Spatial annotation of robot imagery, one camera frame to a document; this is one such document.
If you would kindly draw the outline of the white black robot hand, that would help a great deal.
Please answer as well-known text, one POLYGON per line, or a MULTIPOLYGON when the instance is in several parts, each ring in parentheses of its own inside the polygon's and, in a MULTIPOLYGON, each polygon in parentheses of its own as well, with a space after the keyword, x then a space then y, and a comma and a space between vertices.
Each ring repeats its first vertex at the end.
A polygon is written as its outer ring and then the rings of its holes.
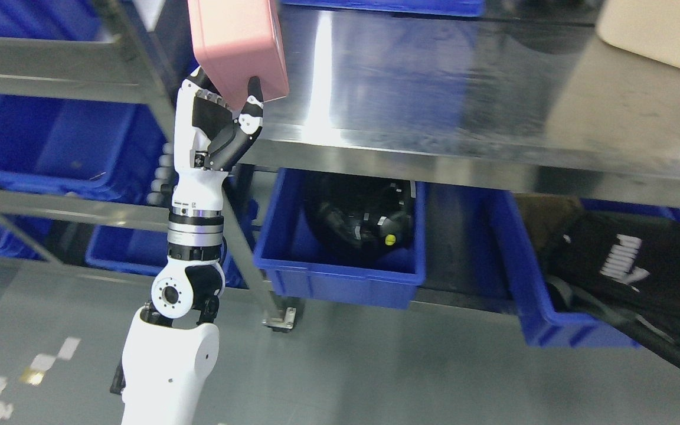
POLYGON ((223 182, 263 128, 261 79, 249 78, 247 99, 234 111, 206 77, 186 76, 178 89, 174 139, 173 214, 220 214, 223 182))

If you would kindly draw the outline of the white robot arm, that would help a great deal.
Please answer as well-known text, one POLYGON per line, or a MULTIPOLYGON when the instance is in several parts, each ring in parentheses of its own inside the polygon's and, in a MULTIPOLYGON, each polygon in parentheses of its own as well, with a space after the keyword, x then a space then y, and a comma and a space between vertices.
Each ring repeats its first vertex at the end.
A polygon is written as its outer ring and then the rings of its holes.
POLYGON ((215 324, 225 288, 224 181, 263 128, 261 80, 250 77, 234 113, 213 81, 196 69, 176 104, 168 188, 167 263, 149 300, 132 317, 111 391, 123 424, 191 424, 218 360, 215 324))

